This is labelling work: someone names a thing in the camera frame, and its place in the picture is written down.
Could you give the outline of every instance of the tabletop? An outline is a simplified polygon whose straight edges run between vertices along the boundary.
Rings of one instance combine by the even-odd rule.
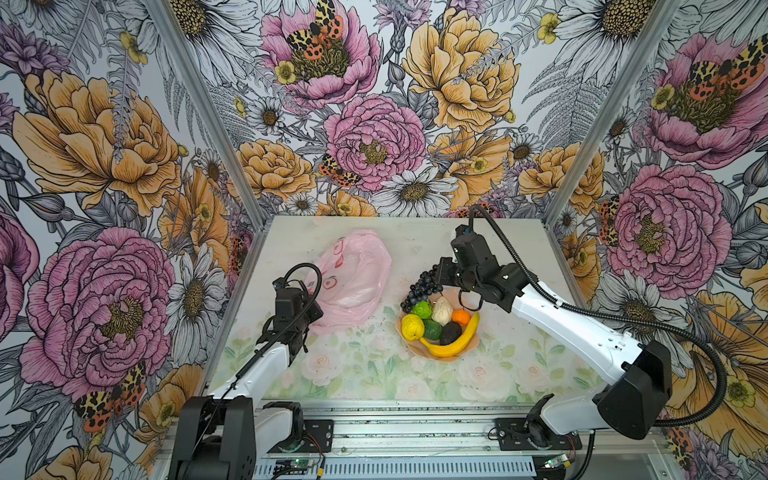
[[[373,230],[392,257],[380,304],[357,327],[307,338],[300,353],[265,399],[302,403],[357,400],[432,406],[533,403],[545,393],[567,395],[601,382],[574,353],[529,322],[495,305],[481,309],[478,348],[455,362],[411,354],[395,329],[409,286],[440,257],[452,255],[454,229],[465,219],[278,216],[267,235],[210,389],[223,385],[253,353],[261,327],[274,313],[272,282],[292,265],[311,262],[354,230]],[[497,220],[526,266],[567,301],[568,291],[540,220]],[[485,236],[500,264],[511,257],[483,220]]]

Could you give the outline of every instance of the small orange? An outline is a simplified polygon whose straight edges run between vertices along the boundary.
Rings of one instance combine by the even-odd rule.
[[[451,315],[451,320],[458,323],[461,326],[467,326],[469,323],[469,319],[472,318],[472,315],[469,314],[469,312],[466,312],[464,310],[454,310],[453,315]]]

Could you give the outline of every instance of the wall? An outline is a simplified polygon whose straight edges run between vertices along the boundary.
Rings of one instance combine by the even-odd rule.
[[[543,217],[654,0],[230,3],[172,5],[268,214]]]
[[[684,3],[613,113],[597,205],[574,197],[554,224],[593,308],[688,329],[725,363],[725,403],[669,432],[688,478],[768,478],[766,14],[764,2]],[[735,65],[745,49],[754,69]],[[729,78],[706,83],[729,59]],[[713,368],[701,351],[621,328],[672,352],[670,417],[709,400]]]
[[[0,476],[147,478],[253,228],[140,2],[0,17]]]

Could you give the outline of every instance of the pink plastic bag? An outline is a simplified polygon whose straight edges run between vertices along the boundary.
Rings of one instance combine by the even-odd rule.
[[[372,230],[355,230],[339,238],[315,265],[323,273],[323,285],[317,303],[323,318],[310,325],[322,335],[364,323],[382,298],[384,284],[392,267],[384,243]],[[306,280],[314,292],[314,272]]]

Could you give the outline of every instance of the yellow banana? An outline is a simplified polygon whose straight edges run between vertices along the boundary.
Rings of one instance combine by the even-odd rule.
[[[472,316],[467,324],[467,328],[464,333],[456,339],[456,341],[450,345],[432,345],[430,342],[420,338],[421,342],[429,349],[429,352],[434,356],[445,358],[448,356],[458,355],[463,349],[469,345],[469,340],[475,335],[478,330],[478,324],[480,323],[480,314],[476,313]]]

